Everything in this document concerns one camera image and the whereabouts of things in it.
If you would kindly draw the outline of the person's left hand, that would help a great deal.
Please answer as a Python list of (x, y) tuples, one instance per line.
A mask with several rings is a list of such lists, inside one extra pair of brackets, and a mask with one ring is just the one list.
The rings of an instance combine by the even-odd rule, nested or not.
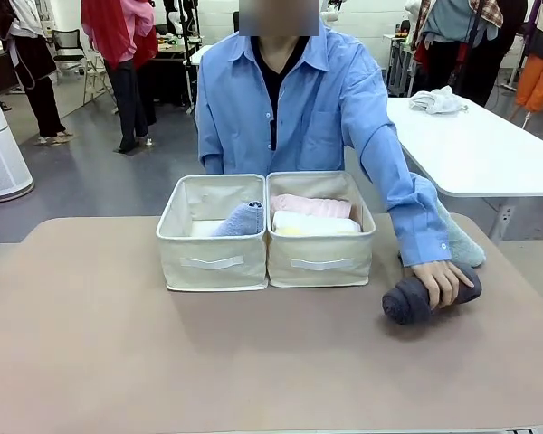
[(413, 265), (410, 270), (427, 289), (432, 310), (452, 305), (459, 295), (461, 284), (474, 288), (472, 281), (450, 261)]

